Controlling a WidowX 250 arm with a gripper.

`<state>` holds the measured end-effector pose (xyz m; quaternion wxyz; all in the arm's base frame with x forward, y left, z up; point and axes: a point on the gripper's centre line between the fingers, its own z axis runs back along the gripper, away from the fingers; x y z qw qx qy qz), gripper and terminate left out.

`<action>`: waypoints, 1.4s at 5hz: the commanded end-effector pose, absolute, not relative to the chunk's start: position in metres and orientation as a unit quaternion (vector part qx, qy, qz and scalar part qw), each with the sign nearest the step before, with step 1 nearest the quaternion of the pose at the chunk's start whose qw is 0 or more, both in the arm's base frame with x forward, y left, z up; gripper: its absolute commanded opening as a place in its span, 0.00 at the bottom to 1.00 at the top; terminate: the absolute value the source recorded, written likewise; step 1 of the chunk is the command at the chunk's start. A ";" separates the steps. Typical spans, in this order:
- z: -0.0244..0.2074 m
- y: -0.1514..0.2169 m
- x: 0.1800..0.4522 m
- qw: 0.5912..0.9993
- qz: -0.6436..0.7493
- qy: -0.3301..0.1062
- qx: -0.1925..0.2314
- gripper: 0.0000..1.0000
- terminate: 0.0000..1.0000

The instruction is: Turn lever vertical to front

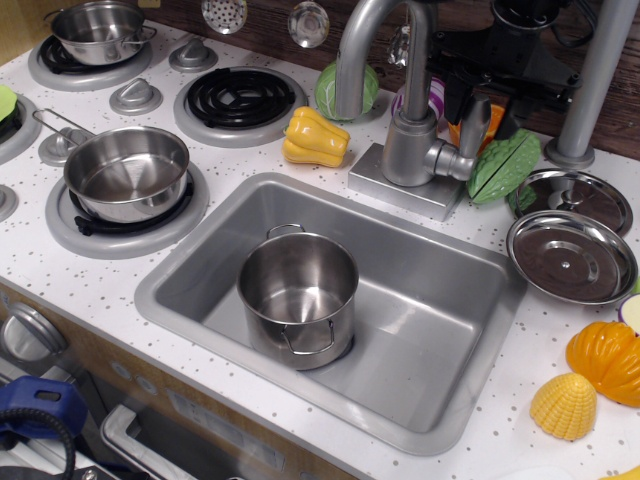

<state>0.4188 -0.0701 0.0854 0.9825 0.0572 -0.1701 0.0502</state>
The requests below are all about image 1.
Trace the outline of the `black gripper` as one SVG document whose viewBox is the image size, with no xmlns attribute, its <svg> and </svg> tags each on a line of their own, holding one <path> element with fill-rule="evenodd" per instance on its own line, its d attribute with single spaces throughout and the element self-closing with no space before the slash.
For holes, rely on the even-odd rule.
<svg viewBox="0 0 640 480">
<path fill-rule="evenodd" d="M 541 35 L 552 24 L 545 17 L 497 17 L 482 30 L 433 34 L 430 69 L 445 83 L 446 120 L 460 123 L 474 87 L 509 96 L 496 140 L 515 135 L 537 110 L 537 102 L 566 108 L 582 77 L 543 44 Z"/>
</svg>

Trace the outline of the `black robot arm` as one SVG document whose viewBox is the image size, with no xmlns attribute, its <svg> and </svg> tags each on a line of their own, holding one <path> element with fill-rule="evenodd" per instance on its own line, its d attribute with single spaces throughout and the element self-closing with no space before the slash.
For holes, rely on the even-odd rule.
<svg viewBox="0 0 640 480">
<path fill-rule="evenodd" d="M 581 87 L 579 73 L 555 58 L 541 34 L 553 29 L 567 1 L 494 1 L 493 23 L 476 31 L 432 35 L 428 69 L 445 83 L 444 116 L 459 125 L 476 87 L 508 98 L 497 130 L 508 139 L 536 111 L 565 113 Z"/>
</svg>

